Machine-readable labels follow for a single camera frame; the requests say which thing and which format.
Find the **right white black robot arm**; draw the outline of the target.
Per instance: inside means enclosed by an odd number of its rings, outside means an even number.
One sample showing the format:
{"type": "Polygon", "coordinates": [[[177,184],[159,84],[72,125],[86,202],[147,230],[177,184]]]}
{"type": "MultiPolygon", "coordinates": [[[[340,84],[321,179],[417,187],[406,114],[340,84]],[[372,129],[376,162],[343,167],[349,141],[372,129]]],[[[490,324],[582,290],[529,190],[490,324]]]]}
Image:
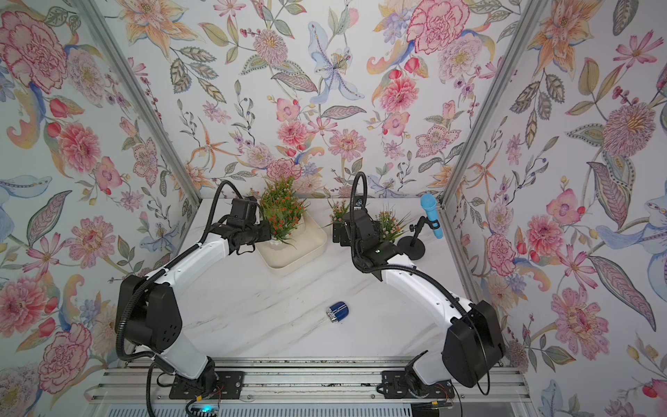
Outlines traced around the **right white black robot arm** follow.
{"type": "Polygon", "coordinates": [[[488,302],[472,302],[455,295],[415,265],[426,249],[420,231],[432,229],[442,238],[442,223],[432,195],[420,198],[425,214],[413,234],[398,243],[380,235],[380,224],[368,214],[368,178],[362,171],[353,180],[349,209],[342,219],[340,246],[350,249],[353,266],[395,288],[425,311],[445,335],[439,352],[426,351],[406,368],[409,379],[426,386],[453,380],[464,387],[491,381],[492,368],[505,356],[500,322],[488,302]]]}

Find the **red flower potted plant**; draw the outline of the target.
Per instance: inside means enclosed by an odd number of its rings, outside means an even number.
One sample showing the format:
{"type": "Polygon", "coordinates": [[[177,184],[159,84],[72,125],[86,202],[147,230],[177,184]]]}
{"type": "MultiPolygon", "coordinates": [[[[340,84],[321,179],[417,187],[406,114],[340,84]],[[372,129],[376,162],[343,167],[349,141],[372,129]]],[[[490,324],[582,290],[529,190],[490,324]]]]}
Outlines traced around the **red flower potted plant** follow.
{"type": "Polygon", "coordinates": [[[297,229],[307,211],[307,201],[290,197],[281,209],[281,226],[286,234],[297,229]]]}
{"type": "Polygon", "coordinates": [[[281,226],[281,210],[264,210],[261,208],[262,219],[269,222],[271,236],[273,240],[281,243],[287,243],[292,234],[286,234],[281,226]]]}

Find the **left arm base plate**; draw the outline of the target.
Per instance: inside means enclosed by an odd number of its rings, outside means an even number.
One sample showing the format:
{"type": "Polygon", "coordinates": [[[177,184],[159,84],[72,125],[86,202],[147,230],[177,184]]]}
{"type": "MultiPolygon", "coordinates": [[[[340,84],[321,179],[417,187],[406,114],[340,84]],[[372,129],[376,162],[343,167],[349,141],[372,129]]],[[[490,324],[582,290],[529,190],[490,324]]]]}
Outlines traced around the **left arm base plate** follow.
{"type": "Polygon", "coordinates": [[[189,401],[211,395],[214,399],[239,400],[244,378],[243,371],[216,371],[215,377],[202,375],[197,380],[188,380],[177,375],[168,398],[189,401]]]}

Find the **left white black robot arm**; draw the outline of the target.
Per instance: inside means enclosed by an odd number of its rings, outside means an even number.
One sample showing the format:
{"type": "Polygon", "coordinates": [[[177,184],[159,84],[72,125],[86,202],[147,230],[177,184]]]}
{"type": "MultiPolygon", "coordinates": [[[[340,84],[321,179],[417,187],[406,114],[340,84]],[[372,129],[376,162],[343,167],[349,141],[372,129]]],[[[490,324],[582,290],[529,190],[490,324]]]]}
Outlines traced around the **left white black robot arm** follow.
{"type": "Polygon", "coordinates": [[[131,275],[121,284],[115,349],[119,360],[148,358],[163,372],[188,382],[211,385],[215,362],[182,331],[179,299],[209,268],[231,255],[251,254],[271,238],[267,221],[258,219],[259,202],[222,181],[201,237],[174,260],[147,276],[131,275]]]}

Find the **orange flower potted plant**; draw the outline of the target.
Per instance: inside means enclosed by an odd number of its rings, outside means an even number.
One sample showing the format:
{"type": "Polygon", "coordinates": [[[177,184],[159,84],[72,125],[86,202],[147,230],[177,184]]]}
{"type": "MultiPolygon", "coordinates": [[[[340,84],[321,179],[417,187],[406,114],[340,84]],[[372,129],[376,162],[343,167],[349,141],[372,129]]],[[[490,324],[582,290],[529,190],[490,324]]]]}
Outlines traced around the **orange flower potted plant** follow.
{"type": "Polygon", "coordinates": [[[293,177],[286,177],[268,182],[260,199],[261,208],[281,210],[296,207],[300,200],[294,190],[294,181],[293,177]]]}

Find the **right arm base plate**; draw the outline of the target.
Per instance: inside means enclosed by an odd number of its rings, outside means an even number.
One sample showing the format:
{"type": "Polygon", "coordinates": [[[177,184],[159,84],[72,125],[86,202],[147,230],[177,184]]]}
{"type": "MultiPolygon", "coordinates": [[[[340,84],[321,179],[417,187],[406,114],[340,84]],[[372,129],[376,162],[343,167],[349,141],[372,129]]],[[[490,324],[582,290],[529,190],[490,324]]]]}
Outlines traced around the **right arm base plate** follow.
{"type": "Polygon", "coordinates": [[[450,380],[426,385],[408,371],[383,371],[376,392],[386,400],[454,400],[456,394],[450,380]]]}

